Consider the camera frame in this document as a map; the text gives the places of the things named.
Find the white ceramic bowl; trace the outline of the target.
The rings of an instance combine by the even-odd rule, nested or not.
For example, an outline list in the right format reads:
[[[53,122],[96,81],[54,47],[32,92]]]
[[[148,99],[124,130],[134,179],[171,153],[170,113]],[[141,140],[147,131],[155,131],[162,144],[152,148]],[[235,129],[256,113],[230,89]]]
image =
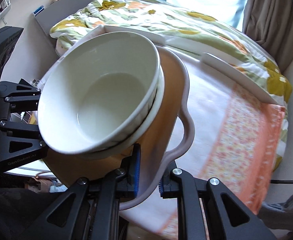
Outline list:
[[[40,95],[42,138],[62,154],[115,146],[149,113],[160,70],[156,46],[132,32],[102,34],[69,50],[52,67]]]

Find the cream ceramic bowl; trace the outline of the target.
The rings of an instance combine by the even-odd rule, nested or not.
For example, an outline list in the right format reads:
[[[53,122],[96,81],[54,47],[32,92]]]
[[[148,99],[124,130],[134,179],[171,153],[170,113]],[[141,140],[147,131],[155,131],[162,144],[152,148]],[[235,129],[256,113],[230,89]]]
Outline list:
[[[162,66],[159,68],[159,78],[157,84],[156,95],[150,108],[149,113],[147,114],[144,121],[141,125],[136,129],[136,131],[129,136],[127,139],[122,141],[121,143],[117,144],[114,147],[107,148],[106,150],[97,151],[93,153],[85,153],[78,155],[79,158],[85,160],[99,160],[105,159],[113,155],[124,155],[125,152],[128,152],[128,148],[131,147],[134,143],[138,142],[138,140],[147,132],[147,130],[152,125],[153,121],[155,120],[159,109],[161,108],[162,100],[164,97],[164,89],[165,89],[165,78]]]

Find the black clothes rack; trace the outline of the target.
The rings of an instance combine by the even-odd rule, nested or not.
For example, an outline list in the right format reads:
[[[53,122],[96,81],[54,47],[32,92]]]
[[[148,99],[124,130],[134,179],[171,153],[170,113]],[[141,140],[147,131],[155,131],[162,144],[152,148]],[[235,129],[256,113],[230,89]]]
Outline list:
[[[272,179],[270,181],[271,184],[287,184],[287,185],[293,185],[293,180],[278,180],[278,179]]]

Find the grey hanging garment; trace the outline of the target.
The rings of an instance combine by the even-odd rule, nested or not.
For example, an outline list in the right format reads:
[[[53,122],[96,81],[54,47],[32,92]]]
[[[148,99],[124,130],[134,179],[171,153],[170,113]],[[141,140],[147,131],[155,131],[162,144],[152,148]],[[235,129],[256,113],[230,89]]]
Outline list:
[[[263,202],[258,218],[270,229],[293,231],[293,195],[282,203]]]

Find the grey bed headboard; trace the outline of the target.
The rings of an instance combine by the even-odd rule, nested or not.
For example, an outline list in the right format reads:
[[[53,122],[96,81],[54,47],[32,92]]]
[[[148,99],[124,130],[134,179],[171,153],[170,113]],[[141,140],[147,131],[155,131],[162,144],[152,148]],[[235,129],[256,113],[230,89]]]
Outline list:
[[[54,48],[56,39],[50,37],[50,29],[55,24],[86,7],[93,0],[58,0],[35,16],[36,22],[47,36],[47,40]]]

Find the blue white box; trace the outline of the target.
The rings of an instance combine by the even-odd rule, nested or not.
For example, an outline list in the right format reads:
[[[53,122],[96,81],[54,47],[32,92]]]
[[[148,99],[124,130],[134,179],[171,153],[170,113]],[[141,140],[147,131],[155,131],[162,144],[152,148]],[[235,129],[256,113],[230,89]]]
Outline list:
[[[36,17],[38,14],[40,14],[40,12],[42,12],[45,9],[45,7],[43,5],[41,5],[40,7],[38,7],[37,9],[35,9],[33,11],[33,15],[34,17]]]

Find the floral green white duvet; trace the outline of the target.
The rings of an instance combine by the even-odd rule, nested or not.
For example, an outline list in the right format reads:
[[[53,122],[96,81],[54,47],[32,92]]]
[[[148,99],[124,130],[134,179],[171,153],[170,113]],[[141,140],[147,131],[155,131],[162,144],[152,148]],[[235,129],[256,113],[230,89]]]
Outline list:
[[[213,54],[286,106],[292,86],[271,55],[241,31],[217,19],[161,0],[92,0],[50,28],[57,54],[100,25],[161,35],[168,47],[199,59]]]

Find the right brown curtain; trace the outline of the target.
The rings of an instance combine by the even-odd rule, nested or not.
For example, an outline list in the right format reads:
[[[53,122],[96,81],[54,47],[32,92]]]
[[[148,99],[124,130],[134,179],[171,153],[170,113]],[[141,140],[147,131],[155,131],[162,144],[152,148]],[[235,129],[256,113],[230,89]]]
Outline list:
[[[242,32],[264,48],[284,72],[293,61],[293,1],[247,0]]]

